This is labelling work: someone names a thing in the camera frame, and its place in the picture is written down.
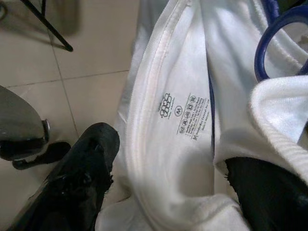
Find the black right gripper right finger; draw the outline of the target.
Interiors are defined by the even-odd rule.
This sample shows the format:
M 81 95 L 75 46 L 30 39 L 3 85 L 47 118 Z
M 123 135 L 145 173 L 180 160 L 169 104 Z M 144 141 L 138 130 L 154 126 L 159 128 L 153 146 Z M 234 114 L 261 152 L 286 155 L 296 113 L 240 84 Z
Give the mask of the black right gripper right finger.
M 249 157 L 225 161 L 228 181 L 254 231 L 306 231 L 308 187 L 288 170 Z

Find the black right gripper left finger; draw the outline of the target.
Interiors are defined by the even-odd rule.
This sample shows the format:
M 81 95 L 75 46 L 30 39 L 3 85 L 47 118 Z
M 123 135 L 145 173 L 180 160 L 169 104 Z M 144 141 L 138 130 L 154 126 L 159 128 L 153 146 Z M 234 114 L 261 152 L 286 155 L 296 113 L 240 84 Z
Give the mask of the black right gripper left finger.
M 88 127 L 15 217 L 9 231 L 93 231 L 113 183 L 118 132 Z

